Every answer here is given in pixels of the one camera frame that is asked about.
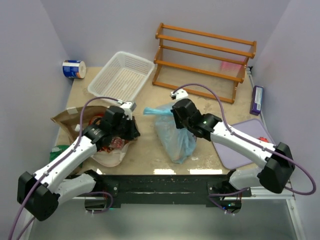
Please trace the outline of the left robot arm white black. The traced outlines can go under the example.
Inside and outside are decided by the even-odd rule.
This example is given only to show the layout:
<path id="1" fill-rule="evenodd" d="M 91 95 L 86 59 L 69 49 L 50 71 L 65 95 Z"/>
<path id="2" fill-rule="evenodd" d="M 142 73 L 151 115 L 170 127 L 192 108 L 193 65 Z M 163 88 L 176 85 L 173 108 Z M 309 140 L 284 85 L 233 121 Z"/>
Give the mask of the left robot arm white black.
<path id="1" fill-rule="evenodd" d="M 100 177 L 88 171 L 67 180 L 66 177 L 84 160 L 106 148 L 119 149 L 124 142 L 140 136 L 133 111 L 135 102 L 108 107 L 101 119 L 88 125 L 67 150 L 48 165 L 18 179 L 17 201 L 37 220 L 48 219 L 60 204 L 91 192 Z"/>

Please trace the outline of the wooden orange shelf rack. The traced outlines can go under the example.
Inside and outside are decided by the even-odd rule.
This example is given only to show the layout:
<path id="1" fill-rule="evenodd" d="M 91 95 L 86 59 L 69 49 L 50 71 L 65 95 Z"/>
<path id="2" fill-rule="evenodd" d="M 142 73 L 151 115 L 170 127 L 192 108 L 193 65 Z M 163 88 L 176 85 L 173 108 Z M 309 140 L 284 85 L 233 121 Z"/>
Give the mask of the wooden orange shelf rack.
<path id="1" fill-rule="evenodd" d="M 238 86 L 245 80 L 249 60 L 257 53 L 257 42 L 160 23 L 155 38 L 158 48 L 154 56 L 154 86 L 173 90 L 191 79 L 159 79 L 163 69 L 191 73 L 193 81 L 224 83 L 231 87 L 230 96 L 221 101 L 233 104 Z"/>

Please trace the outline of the red frosted donut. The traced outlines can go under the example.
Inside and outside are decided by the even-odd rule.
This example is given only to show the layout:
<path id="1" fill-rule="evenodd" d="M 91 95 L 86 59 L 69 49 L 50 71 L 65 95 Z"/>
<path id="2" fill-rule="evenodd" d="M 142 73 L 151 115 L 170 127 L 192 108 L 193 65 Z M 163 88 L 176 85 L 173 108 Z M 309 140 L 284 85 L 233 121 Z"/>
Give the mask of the red frosted donut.
<path id="1" fill-rule="evenodd" d="M 260 140 L 260 141 L 262 141 L 262 142 L 266 142 L 266 143 L 269 142 L 268 139 L 265 138 L 265 137 L 259 137 L 258 140 Z"/>

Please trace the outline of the lavender plastic tray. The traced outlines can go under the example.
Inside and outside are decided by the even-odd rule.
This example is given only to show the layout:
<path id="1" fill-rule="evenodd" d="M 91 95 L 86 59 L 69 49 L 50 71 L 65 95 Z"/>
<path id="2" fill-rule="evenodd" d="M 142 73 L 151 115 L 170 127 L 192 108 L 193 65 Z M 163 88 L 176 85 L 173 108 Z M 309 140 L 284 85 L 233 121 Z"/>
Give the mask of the lavender plastic tray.
<path id="1" fill-rule="evenodd" d="M 233 132 L 255 142 L 263 148 L 275 150 L 275 144 L 261 120 L 253 118 L 233 124 L 229 127 Z M 250 163 L 255 163 L 263 168 L 266 158 L 271 153 L 231 134 L 223 122 L 217 123 L 210 135 L 211 141 L 227 169 L 237 169 Z M 258 138 L 267 138 L 269 142 L 260 141 Z"/>

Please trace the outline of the green plastic bag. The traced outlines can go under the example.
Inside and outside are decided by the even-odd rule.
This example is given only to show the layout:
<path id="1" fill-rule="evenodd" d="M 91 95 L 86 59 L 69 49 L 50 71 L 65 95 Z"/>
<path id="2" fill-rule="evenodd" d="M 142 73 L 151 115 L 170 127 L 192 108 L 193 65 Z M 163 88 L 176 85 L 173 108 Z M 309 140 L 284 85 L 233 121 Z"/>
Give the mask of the green plastic bag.
<path id="1" fill-rule="evenodd" d="M 54 146 L 49 154 L 49 162 L 51 163 L 52 161 L 54 161 L 59 155 L 61 155 L 68 148 L 69 148 L 69 145 L 66 145 L 66 144 Z"/>

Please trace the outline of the blue white paper roll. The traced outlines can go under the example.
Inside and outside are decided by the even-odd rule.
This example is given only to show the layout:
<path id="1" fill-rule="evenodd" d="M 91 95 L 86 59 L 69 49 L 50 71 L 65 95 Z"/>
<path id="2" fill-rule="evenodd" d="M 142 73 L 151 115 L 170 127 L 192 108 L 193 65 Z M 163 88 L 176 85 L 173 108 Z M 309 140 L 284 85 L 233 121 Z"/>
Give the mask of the blue white paper roll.
<path id="1" fill-rule="evenodd" d="M 67 78 L 84 79 L 87 68 L 85 62 L 82 60 L 65 60 L 62 63 L 62 72 Z"/>

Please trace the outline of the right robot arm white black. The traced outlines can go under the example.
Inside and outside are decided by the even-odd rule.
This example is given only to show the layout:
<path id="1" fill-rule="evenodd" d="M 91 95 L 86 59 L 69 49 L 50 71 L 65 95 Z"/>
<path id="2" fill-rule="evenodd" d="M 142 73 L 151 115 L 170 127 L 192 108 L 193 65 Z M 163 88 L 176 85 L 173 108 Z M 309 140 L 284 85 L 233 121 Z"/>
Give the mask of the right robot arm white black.
<path id="1" fill-rule="evenodd" d="M 202 114 L 188 98 L 177 101 L 171 112 L 178 129 L 185 128 L 197 138 L 228 147 L 257 165 L 257 168 L 247 170 L 231 170 L 224 180 L 213 186 L 217 193 L 230 194 L 258 186 L 275 194 L 282 193 L 295 170 L 287 160 L 292 158 L 288 145 L 258 140 L 224 124 L 213 114 Z"/>

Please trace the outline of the brown paper grocery bag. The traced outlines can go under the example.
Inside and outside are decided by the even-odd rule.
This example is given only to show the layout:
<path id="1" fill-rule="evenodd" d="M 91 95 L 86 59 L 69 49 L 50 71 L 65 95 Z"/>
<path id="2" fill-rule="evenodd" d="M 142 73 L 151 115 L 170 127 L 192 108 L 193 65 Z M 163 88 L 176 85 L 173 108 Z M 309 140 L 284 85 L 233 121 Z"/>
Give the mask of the brown paper grocery bag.
<path id="1" fill-rule="evenodd" d="M 106 109 L 105 106 L 99 105 L 87 106 L 84 110 L 82 127 L 87 127 L 93 116 L 100 113 L 104 114 Z M 79 132 L 75 131 L 75 126 L 80 124 L 81 110 L 81 107 L 72 107 L 51 118 L 51 120 L 60 127 L 56 141 L 57 145 L 71 145 L 79 136 Z M 122 149 L 115 149 L 110 153 L 105 151 L 97 152 L 91 159 L 107 168 L 116 167 L 124 159 L 129 145 L 135 141 L 136 140 L 127 141 L 127 144 L 125 144 Z"/>

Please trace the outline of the purple box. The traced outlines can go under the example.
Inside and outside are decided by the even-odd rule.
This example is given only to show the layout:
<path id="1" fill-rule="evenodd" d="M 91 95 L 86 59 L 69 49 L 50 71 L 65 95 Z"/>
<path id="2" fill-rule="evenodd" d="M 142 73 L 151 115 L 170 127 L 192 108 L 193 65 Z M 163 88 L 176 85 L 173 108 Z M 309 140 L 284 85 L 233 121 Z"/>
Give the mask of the purple box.
<path id="1" fill-rule="evenodd" d="M 264 88 L 255 85 L 252 90 L 251 103 L 249 113 L 255 116 L 261 114 L 263 103 Z"/>

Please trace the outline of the clear water bottle green label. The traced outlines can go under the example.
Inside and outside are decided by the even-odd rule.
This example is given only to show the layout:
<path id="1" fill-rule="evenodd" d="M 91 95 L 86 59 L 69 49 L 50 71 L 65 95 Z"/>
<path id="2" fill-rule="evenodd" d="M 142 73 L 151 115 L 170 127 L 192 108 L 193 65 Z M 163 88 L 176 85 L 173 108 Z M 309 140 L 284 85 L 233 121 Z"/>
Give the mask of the clear water bottle green label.
<path id="1" fill-rule="evenodd" d="M 74 130 L 75 130 L 76 132 L 79 132 L 79 131 L 80 131 L 80 129 L 81 129 L 81 127 L 80 127 L 80 125 L 79 125 L 79 124 L 77 124 L 77 125 L 75 126 L 75 128 L 74 128 Z"/>

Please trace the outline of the white plastic basket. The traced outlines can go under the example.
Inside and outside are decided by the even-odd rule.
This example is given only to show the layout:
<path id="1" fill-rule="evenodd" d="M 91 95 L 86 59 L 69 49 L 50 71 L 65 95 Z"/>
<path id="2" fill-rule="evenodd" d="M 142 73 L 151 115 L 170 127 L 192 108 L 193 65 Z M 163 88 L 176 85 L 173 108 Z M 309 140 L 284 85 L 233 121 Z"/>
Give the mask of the white plastic basket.
<path id="1" fill-rule="evenodd" d="M 94 77 L 87 91 L 96 97 L 133 101 L 154 68 L 152 61 L 119 51 Z"/>

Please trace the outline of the black base frame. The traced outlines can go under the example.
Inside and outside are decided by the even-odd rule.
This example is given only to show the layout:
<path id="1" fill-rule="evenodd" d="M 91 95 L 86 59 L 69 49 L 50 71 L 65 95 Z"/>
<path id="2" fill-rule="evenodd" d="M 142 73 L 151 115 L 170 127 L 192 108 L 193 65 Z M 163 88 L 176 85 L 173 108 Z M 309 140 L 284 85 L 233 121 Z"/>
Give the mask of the black base frame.
<path id="1" fill-rule="evenodd" d="M 94 210 L 104 203 L 114 208 L 124 204 L 220 205 L 224 211 L 235 214 L 242 207 L 242 198 L 252 195 L 250 189 L 240 193 L 229 186 L 228 174 L 106 175 L 93 170 L 86 173 L 97 181 L 95 196 L 103 199 L 89 206 Z"/>

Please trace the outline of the light blue plastic bag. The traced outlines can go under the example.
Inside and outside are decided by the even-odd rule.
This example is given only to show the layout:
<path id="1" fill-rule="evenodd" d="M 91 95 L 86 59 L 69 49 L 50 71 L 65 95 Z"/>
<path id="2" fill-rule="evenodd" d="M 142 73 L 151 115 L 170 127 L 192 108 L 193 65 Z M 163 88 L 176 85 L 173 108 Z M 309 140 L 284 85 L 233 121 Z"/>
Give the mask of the light blue plastic bag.
<path id="1" fill-rule="evenodd" d="M 182 164 L 196 149 L 197 138 L 187 129 L 176 127 L 173 113 L 173 104 L 167 103 L 156 108 L 145 107 L 145 116 L 154 116 L 156 134 L 170 160 Z"/>

